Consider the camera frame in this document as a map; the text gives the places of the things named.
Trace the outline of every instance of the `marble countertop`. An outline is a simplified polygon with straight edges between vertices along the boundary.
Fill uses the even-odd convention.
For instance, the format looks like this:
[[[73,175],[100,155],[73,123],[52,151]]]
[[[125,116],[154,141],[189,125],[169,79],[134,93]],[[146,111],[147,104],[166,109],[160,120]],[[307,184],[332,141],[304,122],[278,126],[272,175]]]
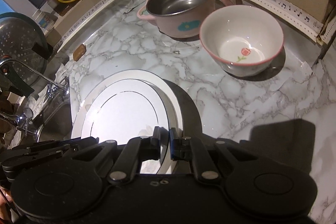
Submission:
[[[335,223],[336,70],[332,60],[312,66],[320,49],[281,23],[285,50],[279,58],[266,73],[237,79],[225,73],[199,41],[177,42],[139,20],[136,13],[144,1],[115,1],[55,57],[70,57],[65,65],[58,62],[56,80],[70,77],[72,120],[103,79],[126,69],[151,71],[188,93],[199,112],[203,134],[242,140],[247,149],[310,173],[318,185],[310,216],[319,224]],[[74,62],[72,53],[81,43],[87,52]],[[286,121],[277,128],[263,127]]]

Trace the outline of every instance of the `colander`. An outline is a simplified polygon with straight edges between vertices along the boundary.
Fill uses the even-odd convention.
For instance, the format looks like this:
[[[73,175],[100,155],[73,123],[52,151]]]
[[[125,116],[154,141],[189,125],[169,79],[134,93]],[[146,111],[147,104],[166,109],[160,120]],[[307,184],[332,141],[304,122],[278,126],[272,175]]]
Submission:
[[[11,56],[18,59],[33,69],[44,73],[47,61],[32,50],[36,44],[48,50],[47,41],[41,28],[29,17],[19,13],[4,13],[0,15],[0,58]],[[17,75],[29,86],[38,79],[38,75],[24,68],[20,64],[13,64]],[[0,75],[0,87],[8,89],[10,81]],[[17,86],[22,91],[25,87]]]

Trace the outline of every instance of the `screw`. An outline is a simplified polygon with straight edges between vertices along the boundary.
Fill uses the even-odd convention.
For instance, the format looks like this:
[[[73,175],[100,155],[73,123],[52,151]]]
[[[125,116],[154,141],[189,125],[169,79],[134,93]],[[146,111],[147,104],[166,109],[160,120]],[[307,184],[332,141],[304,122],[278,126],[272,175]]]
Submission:
[[[157,182],[157,181],[151,181],[149,184],[150,184],[151,186],[155,186],[155,187],[160,185],[160,183]]]
[[[121,172],[121,171],[114,171],[110,174],[110,179],[112,179],[114,181],[123,180],[126,177],[127,177],[127,175],[124,172]]]
[[[160,183],[161,183],[161,184],[168,184],[168,183],[169,183],[169,181],[168,181],[168,180],[166,180],[166,179],[163,179],[163,180],[160,180]]]
[[[216,179],[219,177],[218,173],[215,171],[205,171],[201,174],[201,176],[202,178],[208,179],[208,180]]]

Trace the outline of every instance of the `small sticker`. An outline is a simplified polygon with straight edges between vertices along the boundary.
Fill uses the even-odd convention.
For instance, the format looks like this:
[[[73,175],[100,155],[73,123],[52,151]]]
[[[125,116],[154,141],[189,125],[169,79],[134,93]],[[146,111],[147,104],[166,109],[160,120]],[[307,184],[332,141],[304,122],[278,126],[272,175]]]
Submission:
[[[42,28],[45,28],[46,26],[48,26],[48,24],[50,23],[50,19],[49,17],[44,17],[40,20],[39,22],[39,25],[42,27]]]
[[[195,28],[198,28],[198,26],[200,25],[200,21],[199,20],[193,20],[190,22],[182,22],[182,24],[178,27],[179,31],[189,31]]]

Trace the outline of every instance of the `sink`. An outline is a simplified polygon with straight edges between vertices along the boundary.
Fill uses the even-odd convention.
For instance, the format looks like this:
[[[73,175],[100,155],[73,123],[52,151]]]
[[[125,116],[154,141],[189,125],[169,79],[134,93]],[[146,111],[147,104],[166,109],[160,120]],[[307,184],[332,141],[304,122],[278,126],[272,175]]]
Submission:
[[[38,135],[38,142],[49,140],[61,141],[71,139],[72,120],[70,104],[63,104],[44,122]]]
[[[70,94],[64,95],[61,91],[56,93],[52,99],[49,98],[41,113],[30,123],[38,128],[37,134],[23,137],[21,144],[30,145],[34,142],[71,139]]]

